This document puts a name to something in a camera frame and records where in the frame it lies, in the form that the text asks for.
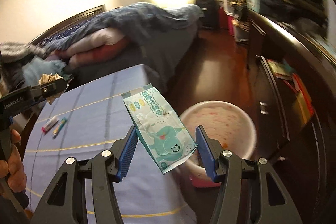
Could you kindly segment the person's left hand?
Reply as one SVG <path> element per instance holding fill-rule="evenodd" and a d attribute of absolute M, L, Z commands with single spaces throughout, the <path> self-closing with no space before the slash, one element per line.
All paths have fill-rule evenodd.
<path fill-rule="evenodd" d="M 21 161 L 18 148 L 15 145 L 21 141 L 20 134 L 11 130 L 11 155 L 8 161 L 1 160 L 1 178 L 7 178 L 7 183 L 14 193 L 20 193 L 25 190 L 27 184 L 27 176 L 24 172 L 24 166 Z"/>

